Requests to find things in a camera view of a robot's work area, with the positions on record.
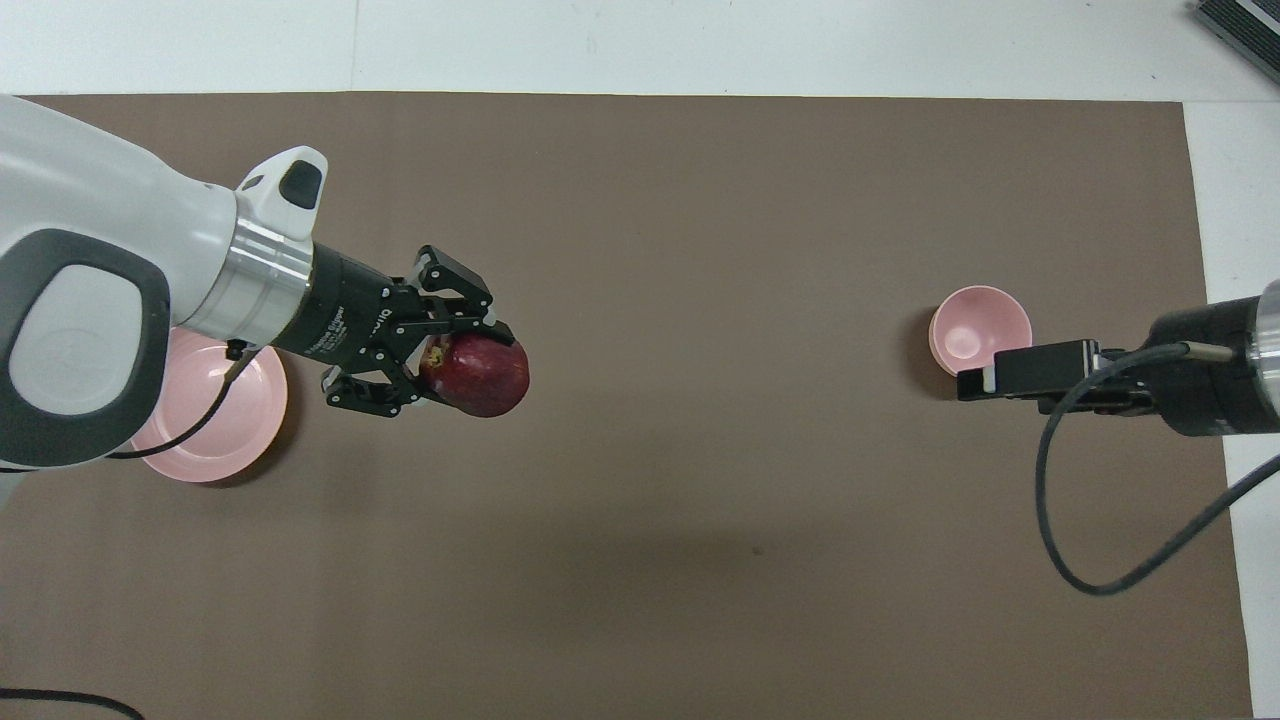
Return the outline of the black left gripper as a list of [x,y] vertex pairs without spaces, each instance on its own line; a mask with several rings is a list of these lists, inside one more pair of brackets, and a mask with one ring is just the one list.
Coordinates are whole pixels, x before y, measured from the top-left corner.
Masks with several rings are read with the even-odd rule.
[[[316,246],[297,313],[271,346],[332,366],[323,374],[328,406],[397,418],[406,406],[448,402],[403,365],[375,369],[376,346],[397,347],[404,363],[422,331],[397,334],[397,322],[426,320],[429,334],[479,334],[512,346],[486,282],[439,247],[424,245],[411,272],[413,287],[328,246]],[[352,373],[381,373],[383,382]]]

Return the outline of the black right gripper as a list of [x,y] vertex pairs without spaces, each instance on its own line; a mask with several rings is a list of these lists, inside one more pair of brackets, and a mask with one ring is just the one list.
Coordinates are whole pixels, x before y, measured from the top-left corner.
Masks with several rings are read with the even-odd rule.
[[[1092,389],[1066,413],[1101,416],[1158,415],[1181,436],[1266,432],[1266,397],[1247,356],[1254,340],[1257,297],[1236,299],[1160,316],[1143,348],[1178,341],[1217,345],[1229,363],[1179,360],[1129,370],[1121,383],[1144,389]],[[1097,369],[1100,342],[1074,340],[998,351],[983,366],[957,373],[957,400],[1060,398]]]

